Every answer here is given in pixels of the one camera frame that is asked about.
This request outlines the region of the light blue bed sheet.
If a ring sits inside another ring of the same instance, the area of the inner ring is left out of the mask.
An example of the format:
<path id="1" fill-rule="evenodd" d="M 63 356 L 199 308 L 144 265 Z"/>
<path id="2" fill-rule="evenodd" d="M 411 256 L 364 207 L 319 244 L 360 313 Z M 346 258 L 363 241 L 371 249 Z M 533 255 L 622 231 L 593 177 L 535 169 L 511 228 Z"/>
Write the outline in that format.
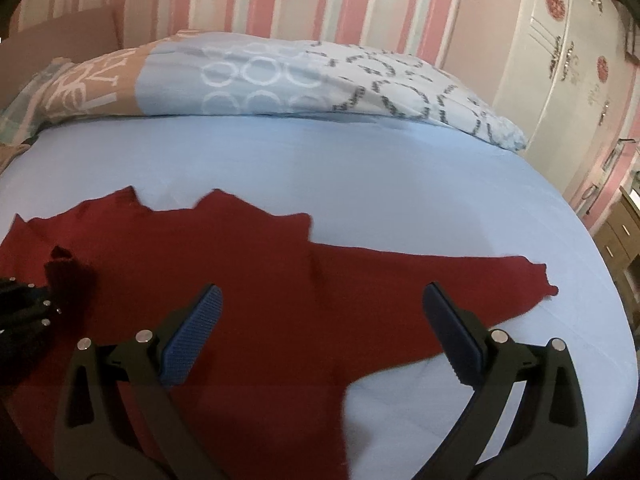
<path id="1" fill-rule="evenodd" d="M 156 210 L 190 207 L 220 188 L 272 214 L 304 212 L 319 243 L 542 262 L 558 294 L 506 329 L 528 342 L 567 342 L 591 465 L 626 426 L 637 369 L 620 297 L 572 208 L 518 155 L 454 130 L 375 118 L 82 120 L 44 132 L 2 174 L 1 224 L 125 186 Z"/>

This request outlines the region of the patterned blue tan duvet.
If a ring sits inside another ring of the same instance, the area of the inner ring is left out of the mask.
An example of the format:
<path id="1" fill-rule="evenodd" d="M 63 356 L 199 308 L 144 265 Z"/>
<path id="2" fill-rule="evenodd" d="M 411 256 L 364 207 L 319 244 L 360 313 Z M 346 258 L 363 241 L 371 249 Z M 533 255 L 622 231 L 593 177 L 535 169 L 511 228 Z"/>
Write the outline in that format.
<path id="1" fill-rule="evenodd" d="M 231 32 L 182 30 L 74 63 L 40 110 L 38 132 L 72 118 L 363 114 L 453 128 L 511 152 L 526 145 L 510 119 L 413 55 Z"/>

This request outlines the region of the wooden drawer cabinet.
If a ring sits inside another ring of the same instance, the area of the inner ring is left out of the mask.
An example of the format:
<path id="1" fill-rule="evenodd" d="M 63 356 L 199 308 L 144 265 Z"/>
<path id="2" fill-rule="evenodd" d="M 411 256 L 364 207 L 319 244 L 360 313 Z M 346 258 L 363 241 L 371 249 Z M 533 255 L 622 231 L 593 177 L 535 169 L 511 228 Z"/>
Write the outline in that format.
<path id="1" fill-rule="evenodd" d="M 615 281 L 623 281 L 639 295 L 639 208 L 620 189 L 620 198 L 608 210 L 594 241 Z"/>

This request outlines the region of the dark red knitted garment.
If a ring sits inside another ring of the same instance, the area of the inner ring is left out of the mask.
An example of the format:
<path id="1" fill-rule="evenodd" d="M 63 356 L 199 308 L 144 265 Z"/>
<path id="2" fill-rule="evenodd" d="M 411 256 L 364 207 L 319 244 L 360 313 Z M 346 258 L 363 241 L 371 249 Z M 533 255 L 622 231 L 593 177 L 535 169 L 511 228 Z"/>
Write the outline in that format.
<path id="1" fill-rule="evenodd" d="M 347 387 L 439 352 L 422 292 L 442 285 L 495 325 L 558 289 L 522 256 L 410 256 L 314 243 L 306 214 L 273 216 L 222 191 L 191 209 L 154 211 L 132 188 L 49 219 L 15 218 L 1 245 L 6 278 L 42 285 L 58 254 L 93 270 L 80 324 L 9 396 L 26 442 L 53 460 L 62 383 L 80 338 L 117 344 L 220 287 L 219 323 L 171 400 L 233 479 L 345 479 Z"/>

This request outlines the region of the pink upholstered headboard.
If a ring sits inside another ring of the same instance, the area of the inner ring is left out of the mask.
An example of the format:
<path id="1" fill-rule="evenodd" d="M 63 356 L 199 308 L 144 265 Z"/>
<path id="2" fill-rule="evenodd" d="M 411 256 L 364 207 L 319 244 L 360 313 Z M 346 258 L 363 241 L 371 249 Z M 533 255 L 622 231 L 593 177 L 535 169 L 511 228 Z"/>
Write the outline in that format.
<path id="1" fill-rule="evenodd" d="M 1 43 L 1 108 L 54 58 L 84 62 L 120 49 L 114 11 L 91 9 L 41 23 Z"/>

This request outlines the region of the plaid green pink cloth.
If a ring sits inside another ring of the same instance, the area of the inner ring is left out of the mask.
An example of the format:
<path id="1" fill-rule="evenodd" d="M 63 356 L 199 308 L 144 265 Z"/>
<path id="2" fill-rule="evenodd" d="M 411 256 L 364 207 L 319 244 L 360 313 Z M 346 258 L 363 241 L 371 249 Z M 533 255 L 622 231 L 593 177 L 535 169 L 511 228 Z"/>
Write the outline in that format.
<path id="1" fill-rule="evenodd" d="M 74 63 L 68 58 L 54 58 L 41 72 L 36 73 L 1 112 L 1 143 L 20 145 L 32 143 L 39 128 L 46 122 L 40 110 L 46 91 L 70 70 Z"/>

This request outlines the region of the white ornate wardrobe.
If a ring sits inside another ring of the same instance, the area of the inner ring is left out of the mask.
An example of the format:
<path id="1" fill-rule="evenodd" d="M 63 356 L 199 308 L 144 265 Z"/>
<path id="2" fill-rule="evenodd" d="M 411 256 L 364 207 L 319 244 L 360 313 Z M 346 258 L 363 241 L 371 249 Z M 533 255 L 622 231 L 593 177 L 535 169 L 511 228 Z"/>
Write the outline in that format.
<path id="1" fill-rule="evenodd" d="M 521 156 L 565 198 L 615 103 L 620 26 L 612 0 L 521 0 L 494 107 L 524 132 Z"/>

